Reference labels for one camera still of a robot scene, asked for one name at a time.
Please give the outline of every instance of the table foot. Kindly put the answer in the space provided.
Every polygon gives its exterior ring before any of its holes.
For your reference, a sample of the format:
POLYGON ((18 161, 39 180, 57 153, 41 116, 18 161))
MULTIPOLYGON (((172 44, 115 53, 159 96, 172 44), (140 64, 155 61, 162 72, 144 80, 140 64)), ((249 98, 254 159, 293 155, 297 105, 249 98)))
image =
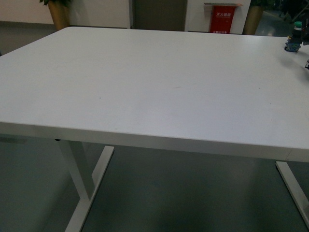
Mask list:
POLYGON ((305 224, 309 229, 309 201, 294 177, 289 165, 286 162, 277 161, 276 166, 287 186, 305 224))
POLYGON ((92 172, 92 179, 95 185, 94 192, 90 199, 80 199, 78 202, 75 211, 70 219, 70 222, 65 230, 65 232, 79 232, 81 231, 83 224, 86 220, 87 214, 91 207, 91 204, 94 200, 94 197, 97 193, 97 190, 100 186, 108 163, 112 157, 114 147, 113 146, 105 146, 104 150, 96 164, 92 172))

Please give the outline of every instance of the gray floor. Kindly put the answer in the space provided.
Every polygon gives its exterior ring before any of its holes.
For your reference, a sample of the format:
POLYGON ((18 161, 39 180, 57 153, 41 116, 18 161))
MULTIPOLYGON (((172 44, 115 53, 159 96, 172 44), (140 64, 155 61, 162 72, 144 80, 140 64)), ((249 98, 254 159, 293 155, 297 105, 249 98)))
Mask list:
POLYGON ((12 52, 54 33, 54 25, 0 22, 0 52, 12 52))
MULTIPOLYGON (((308 183, 308 164, 290 166, 308 183)), ((118 146, 82 231, 308 229, 275 160, 118 146)))
POLYGON ((294 25, 279 17, 279 11, 264 11, 255 35, 287 37, 294 25))

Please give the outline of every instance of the white wall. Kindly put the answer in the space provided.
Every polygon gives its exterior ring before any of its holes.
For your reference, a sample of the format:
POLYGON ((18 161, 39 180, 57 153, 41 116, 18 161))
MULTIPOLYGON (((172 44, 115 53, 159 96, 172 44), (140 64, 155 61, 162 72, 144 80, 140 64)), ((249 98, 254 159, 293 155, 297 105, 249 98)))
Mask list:
POLYGON ((73 0, 71 25, 130 28, 129 0, 73 0))
POLYGON ((39 0, 0 0, 0 21, 52 24, 48 7, 39 0))
POLYGON ((209 31, 212 6, 205 6, 204 2, 242 4, 235 10, 230 32, 242 34, 251 0, 188 0, 185 31, 209 31))
MULTIPOLYGON (((130 28, 132 0, 73 0, 75 26, 130 28)), ((0 21, 52 24, 48 7, 39 0, 0 0, 0 21)))

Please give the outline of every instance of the white table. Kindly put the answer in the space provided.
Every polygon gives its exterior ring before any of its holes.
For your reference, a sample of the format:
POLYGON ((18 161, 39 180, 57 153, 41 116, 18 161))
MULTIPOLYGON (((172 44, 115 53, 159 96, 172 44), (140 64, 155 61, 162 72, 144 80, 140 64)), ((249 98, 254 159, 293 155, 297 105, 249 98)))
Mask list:
POLYGON ((112 153, 93 181, 80 141, 309 161, 309 47, 285 41, 64 29, 0 57, 0 133, 62 140, 76 217, 112 153))

